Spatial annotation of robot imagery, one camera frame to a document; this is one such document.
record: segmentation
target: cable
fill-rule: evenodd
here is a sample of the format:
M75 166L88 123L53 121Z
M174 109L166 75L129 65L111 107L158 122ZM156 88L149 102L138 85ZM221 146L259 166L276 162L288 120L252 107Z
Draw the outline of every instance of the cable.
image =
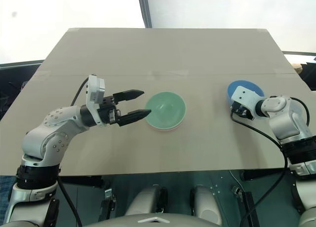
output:
M236 123L239 123L245 127L248 127L250 128L251 130L263 135L264 137L268 138L270 141L272 141L280 150L282 150L282 147L281 145L276 141L274 140L272 137L270 137L269 135L267 135L266 133L258 130L257 128L254 128L246 123L243 123L243 122L240 122L236 119L234 119L233 117L233 114L234 112L231 111L231 120L236 122ZM240 224L239 224L239 227L242 227L245 220L247 219L247 217L257 208L257 206L276 188L276 186L281 182L281 180L283 179L285 173L286 173L286 170L287 170L287 158L285 157L284 153L282 152L282 155L284 157L284 169L281 173L281 175L279 176L279 178L275 181L275 183L259 198L259 200L254 204L254 206L242 217L241 221L240 221Z
M89 78L87 77L87 78L82 82L82 84L81 84L81 86L79 87L79 89L78 89L78 91L77 91L77 93L76 93L76 95L75 95L73 101L71 102L70 106L73 106L73 105L75 104L75 102L76 102L76 100L77 100L77 98L78 98L78 95L80 94L82 88L84 87L84 85L87 83L88 80L89 80Z
M58 182L58 185L60 187L61 192L65 196L65 199L68 202L68 205L70 206L70 209L72 210L72 212L73 212L73 214L75 216L75 219L76 219L76 222L77 222L78 226L82 227L82 223L81 223L79 214L78 214L73 202L71 201L70 197L68 196L68 194L67 194L67 192L65 190L65 187L64 187L64 185L63 185L63 183L62 183L62 181L61 181L59 176L57 176L57 182Z
M297 99L295 97L291 97L292 100L296 100L297 102L301 103L301 105L303 105L303 107L305 108L306 111L306 125L309 126L310 124L310 112L308 111L307 106L305 105L305 103L303 101L301 101L300 99Z
M241 190L243 192L245 192L245 189L243 188L243 186L241 185L241 183L239 182L239 180L233 175L233 173L231 172L231 170L229 170L229 173L231 174L232 178L235 179L235 181L238 183L238 185L240 186Z

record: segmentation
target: green bowl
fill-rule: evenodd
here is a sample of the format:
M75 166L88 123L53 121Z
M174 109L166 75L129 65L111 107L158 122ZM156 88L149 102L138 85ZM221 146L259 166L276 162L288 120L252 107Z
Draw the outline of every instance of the green bowl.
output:
M184 119L186 104L180 95L160 92L147 102L145 109L152 112L145 118L148 124L160 130L175 129Z

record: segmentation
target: table surface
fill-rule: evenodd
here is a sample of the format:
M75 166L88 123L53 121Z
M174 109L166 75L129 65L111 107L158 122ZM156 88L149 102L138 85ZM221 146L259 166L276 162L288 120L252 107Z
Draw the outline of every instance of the table surface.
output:
M145 91L119 103L122 114L143 109L160 91L180 94L187 114L171 132L154 130L145 120L92 127L73 138L62 175L282 167L274 144L230 120L226 90L234 80L252 81L267 96L300 98L316 110L316 95L266 30L69 29L0 122L0 175L15 174L25 133L51 110L68 106L92 73L105 79L106 95ZM81 93L77 105L84 103ZM312 113L312 132L315 121ZM272 135L266 120L248 123Z

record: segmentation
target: bowl rim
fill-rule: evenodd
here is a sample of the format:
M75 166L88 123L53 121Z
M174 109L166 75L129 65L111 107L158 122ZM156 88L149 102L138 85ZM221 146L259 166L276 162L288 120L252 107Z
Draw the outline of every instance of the bowl rim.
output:
M151 127L153 127L153 128L156 128L156 129L158 129L158 130L170 130L170 129L176 128L177 126L179 126L179 125L182 123L182 121L183 121L183 119L184 119L184 117L186 116L186 113L187 113L187 105L186 105L186 102L184 101L184 99L182 98L182 96L179 95L179 94L177 94L177 93L175 93L175 92L172 92L172 91L161 91L161 92L156 93L155 95L158 95L158 94L161 94L161 93L170 93L170 94L174 94L174 95L180 97L180 99L183 101L183 104L184 104L184 114L183 114L182 118L180 119L180 121L179 121L178 123L176 123L175 125L173 125L173 126L171 126L171 127L168 127L168 128L159 128L159 127L156 127L156 126L150 124L149 121L148 121L148 119L147 119L147 117L145 118L145 120L146 120L146 122L147 122ZM149 100L147 101L147 103L146 103L146 105L145 105L145 108L146 108L148 102L149 102L155 95L153 95L152 97L149 98Z

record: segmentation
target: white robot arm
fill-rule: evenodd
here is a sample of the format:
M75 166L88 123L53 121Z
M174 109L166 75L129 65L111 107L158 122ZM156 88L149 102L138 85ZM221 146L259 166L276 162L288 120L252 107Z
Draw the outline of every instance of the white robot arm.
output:
M4 223L23 220L40 227L53 226L58 214L58 201L53 196L59 164L71 139L94 125L117 123L124 126L151 112L137 110L121 116L116 108L119 101L135 99L143 91L129 90L103 97L104 91L104 80L90 75L86 105L55 109L41 125L25 135L22 144L24 155L17 170L17 182L12 188Z
M238 86L232 100L232 112L240 117L269 118L270 128L297 178L292 194L301 206L299 211L306 211L300 226L316 225L316 136L308 128L309 119L306 123L297 102L284 95L266 98Z

